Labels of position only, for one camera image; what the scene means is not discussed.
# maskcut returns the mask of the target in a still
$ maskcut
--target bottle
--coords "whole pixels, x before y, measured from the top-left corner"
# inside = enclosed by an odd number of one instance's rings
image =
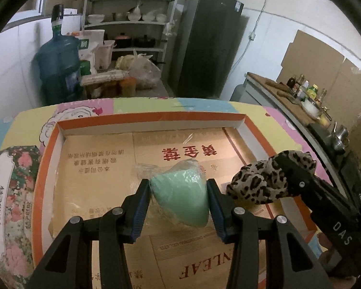
[[[291,90],[291,94],[296,98],[297,97],[297,94],[298,94],[298,91],[299,91],[299,87],[301,85],[303,85],[305,81],[305,76],[304,75],[300,75],[299,78],[297,79],[296,83],[294,84],[294,87],[293,89]]]
[[[294,85],[296,84],[296,79],[297,77],[294,75],[294,77],[291,77],[288,82],[286,83],[286,85],[290,88],[293,89]]]
[[[322,102],[324,101],[324,98],[328,91],[324,88],[321,90],[321,93],[316,96],[316,104],[320,107],[322,105]]]
[[[299,91],[297,93],[297,99],[299,99],[300,101],[304,101],[306,98],[306,89],[309,86],[309,82],[307,80],[305,80],[304,84],[302,86],[299,87]]]
[[[317,96],[317,93],[318,93],[318,87],[317,87],[316,84],[314,84],[313,86],[311,86],[311,87],[308,89],[308,96],[309,96],[313,101],[315,101],[316,96]]]
[[[47,105],[79,100],[80,40],[62,36],[64,7],[57,4],[52,9],[52,39],[43,44],[35,55],[40,69],[41,91]]]

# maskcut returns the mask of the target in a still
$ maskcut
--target white bottle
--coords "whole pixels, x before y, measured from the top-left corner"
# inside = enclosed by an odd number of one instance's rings
[[[308,86],[309,86],[309,82],[308,82],[307,80],[304,82],[303,85],[299,86],[299,91],[298,91],[298,93],[297,93],[297,99],[299,99],[300,101],[305,100],[305,98],[306,98],[306,93],[303,92],[302,88],[306,88],[306,89],[307,89]]]

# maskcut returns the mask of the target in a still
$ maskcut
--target black pot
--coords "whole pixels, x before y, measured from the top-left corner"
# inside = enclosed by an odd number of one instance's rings
[[[145,34],[143,38],[134,38],[134,46],[137,48],[153,48],[155,46],[155,39],[148,38]]]
[[[132,44],[132,38],[129,36],[125,36],[124,33],[121,33],[120,36],[115,37],[115,42],[115,48],[117,49],[130,48]]]

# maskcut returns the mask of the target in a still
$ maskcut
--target bottle cap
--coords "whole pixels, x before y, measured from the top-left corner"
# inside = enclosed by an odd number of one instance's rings
[[[64,5],[63,4],[56,4],[52,8],[52,17],[51,22],[62,20],[64,16]]]

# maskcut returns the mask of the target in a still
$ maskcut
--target electrical wire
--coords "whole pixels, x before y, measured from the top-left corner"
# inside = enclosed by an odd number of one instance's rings
[[[266,6],[266,1],[267,1],[267,0],[265,0],[265,1],[263,2],[262,9],[261,9],[261,11],[259,12],[257,21],[255,22],[255,25],[254,25],[254,28],[253,28],[251,34],[254,34],[254,33],[255,33],[255,30],[257,29],[257,26],[258,26],[258,23],[259,23],[259,19],[261,18],[261,15],[262,15],[262,13],[263,13],[263,11],[264,11],[264,9],[265,9],[265,6]],[[230,69],[229,75],[227,76],[228,78],[229,78],[229,76],[231,75],[231,73],[234,71],[234,69],[238,66],[238,64],[240,63],[240,61],[242,60],[242,58],[243,58],[243,56],[245,55],[247,49],[249,48],[249,45],[250,45],[251,41],[252,41],[252,40],[249,39],[249,41],[247,42],[247,45],[246,45],[246,47],[245,47],[245,50],[243,51],[243,53],[241,54],[241,56],[239,57],[239,59],[237,59],[237,61],[232,65],[232,68]]]

